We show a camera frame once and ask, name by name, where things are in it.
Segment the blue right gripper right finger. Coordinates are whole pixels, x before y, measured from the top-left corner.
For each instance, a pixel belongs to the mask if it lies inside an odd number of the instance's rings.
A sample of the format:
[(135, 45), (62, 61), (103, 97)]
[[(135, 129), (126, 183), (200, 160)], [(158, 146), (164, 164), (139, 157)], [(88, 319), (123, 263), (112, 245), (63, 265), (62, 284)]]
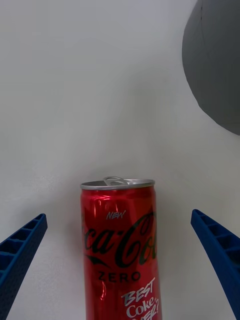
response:
[(240, 238), (198, 209), (190, 224), (198, 236), (227, 297), (240, 319)]

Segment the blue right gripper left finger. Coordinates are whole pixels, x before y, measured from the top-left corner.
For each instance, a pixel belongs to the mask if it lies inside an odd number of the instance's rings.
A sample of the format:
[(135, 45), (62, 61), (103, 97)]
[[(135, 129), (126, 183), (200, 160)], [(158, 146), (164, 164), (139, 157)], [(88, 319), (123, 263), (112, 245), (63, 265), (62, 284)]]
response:
[(0, 243), (1, 320), (8, 317), (47, 228), (47, 217), (41, 213)]

